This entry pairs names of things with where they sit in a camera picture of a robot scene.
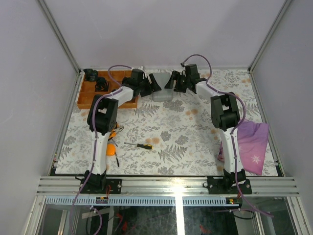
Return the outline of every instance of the floral tablecloth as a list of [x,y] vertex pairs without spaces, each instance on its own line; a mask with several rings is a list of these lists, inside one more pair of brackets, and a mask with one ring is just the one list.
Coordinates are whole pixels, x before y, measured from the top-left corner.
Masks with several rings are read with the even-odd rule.
[[[202,77],[208,77],[209,71],[201,70],[200,73]],[[214,70],[210,83],[221,91],[234,92],[246,104],[246,118],[262,122],[246,70]],[[74,105],[56,174],[84,173],[89,168],[88,112]],[[174,93],[171,102],[154,102],[151,96],[140,97],[137,109],[118,110],[117,122],[125,127],[114,138],[120,167],[115,156],[107,157],[108,174],[223,174],[224,164],[217,160],[221,140],[211,121],[210,102],[191,91]],[[150,143],[154,148],[146,150],[124,142]],[[269,145],[262,175],[277,176]]]

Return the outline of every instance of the orange tray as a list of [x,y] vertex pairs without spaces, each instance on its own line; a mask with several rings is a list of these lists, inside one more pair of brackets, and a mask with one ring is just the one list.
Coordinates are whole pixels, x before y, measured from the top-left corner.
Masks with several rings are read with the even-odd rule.
[[[132,71],[131,70],[118,70],[118,71],[110,71],[111,76],[118,82],[122,83],[122,80],[124,77],[130,77]],[[78,101],[77,101],[77,106],[79,109],[90,109],[91,103],[93,100],[93,97],[96,94],[109,94],[112,90],[118,89],[118,85],[115,84],[114,82],[111,81],[108,75],[108,71],[99,71],[98,72],[98,77],[104,77],[106,81],[109,82],[109,90],[107,92],[95,92],[94,86],[96,85],[96,82],[88,82],[86,81],[86,75],[83,80],[82,87],[80,89]],[[119,109],[135,109],[137,108],[137,101],[138,101],[138,96],[131,101],[128,101],[121,106],[119,106]]]

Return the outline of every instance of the screwdriver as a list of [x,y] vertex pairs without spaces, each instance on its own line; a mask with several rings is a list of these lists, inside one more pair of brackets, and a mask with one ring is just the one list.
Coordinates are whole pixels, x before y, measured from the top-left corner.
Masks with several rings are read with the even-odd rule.
[[151,144],[139,144],[139,143],[124,143],[124,144],[130,144],[130,145],[135,145],[139,148],[145,148],[145,149],[152,149]]

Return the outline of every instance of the pink bag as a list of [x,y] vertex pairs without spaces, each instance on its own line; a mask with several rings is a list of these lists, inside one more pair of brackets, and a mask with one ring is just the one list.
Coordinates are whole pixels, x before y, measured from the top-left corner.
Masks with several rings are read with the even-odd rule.
[[[246,171],[262,175],[267,144],[268,125],[266,123],[244,121],[238,127],[239,154]],[[222,144],[218,160],[224,162]]]

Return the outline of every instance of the white star pattern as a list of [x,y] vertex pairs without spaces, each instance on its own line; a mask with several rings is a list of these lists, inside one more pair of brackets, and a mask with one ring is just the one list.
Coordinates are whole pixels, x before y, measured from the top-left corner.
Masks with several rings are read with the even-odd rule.
[[253,163],[256,163],[256,164],[259,164],[259,162],[261,161],[259,156],[255,156],[255,155],[254,155],[254,156],[251,157],[251,158],[252,158],[252,162],[253,162]]

